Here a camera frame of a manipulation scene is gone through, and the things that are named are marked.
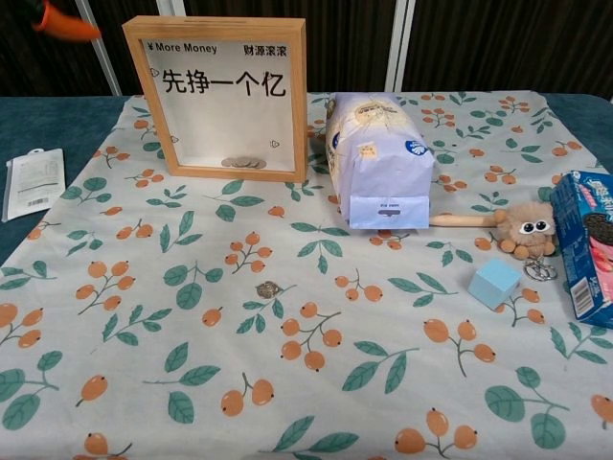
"brown plush keychain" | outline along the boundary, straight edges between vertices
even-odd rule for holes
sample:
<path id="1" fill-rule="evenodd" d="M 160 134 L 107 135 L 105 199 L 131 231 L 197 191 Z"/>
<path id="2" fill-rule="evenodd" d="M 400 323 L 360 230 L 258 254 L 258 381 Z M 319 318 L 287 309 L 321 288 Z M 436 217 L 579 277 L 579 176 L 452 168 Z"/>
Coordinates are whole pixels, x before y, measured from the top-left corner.
<path id="1" fill-rule="evenodd" d="M 440 227 L 497 227 L 499 246 L 519 260 L 539 259 L 556 251 L 554 210 L 549 203 L 528 202 L 498 209 L 493 216 L 440 215 L 430 218 Z"/>

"fluffy plush toy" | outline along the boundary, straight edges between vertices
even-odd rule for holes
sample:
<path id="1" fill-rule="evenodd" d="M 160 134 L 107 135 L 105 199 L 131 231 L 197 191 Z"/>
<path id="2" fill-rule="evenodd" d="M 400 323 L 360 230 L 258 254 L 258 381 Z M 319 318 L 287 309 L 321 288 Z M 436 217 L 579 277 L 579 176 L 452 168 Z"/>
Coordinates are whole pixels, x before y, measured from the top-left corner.
<path id="1" fill-rule="evenodd" d="M 539 258 L 554 253 L 554 210 L 549 203 L 530 202 L 494 213 L 500 232 L 500 248 L 517 259 Z"/>

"floral tablecloth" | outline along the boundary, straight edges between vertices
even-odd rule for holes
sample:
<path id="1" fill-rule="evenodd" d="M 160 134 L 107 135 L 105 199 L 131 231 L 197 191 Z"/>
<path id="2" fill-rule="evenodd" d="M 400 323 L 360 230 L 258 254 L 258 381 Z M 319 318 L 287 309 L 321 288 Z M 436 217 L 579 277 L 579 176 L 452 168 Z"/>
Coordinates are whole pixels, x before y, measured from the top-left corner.
<path id="1" fill-rule="evenodd" d="M 402 93 L 432 213 L 601 171 L 532 92 Z M 303 184 L 169 176 L 134 97 L 2 266 L 0 457 L 611 458 L 613 333 L 560 272 L 496 311 L 488 229 L 351 231 L 309 95 Z"/>

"blue cube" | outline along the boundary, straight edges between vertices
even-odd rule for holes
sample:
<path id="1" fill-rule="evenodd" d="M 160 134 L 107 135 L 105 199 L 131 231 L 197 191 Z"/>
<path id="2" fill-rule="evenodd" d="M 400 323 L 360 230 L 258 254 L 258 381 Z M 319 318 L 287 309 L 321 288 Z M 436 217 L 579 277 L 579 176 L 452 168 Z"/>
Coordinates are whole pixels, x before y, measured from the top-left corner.
<path id="1" fill-rule="evenodd" d="M 492 259 L 477 270 L 468 292 L 495 310 L 519 285 L 521 273 L 499 259 Z"/>

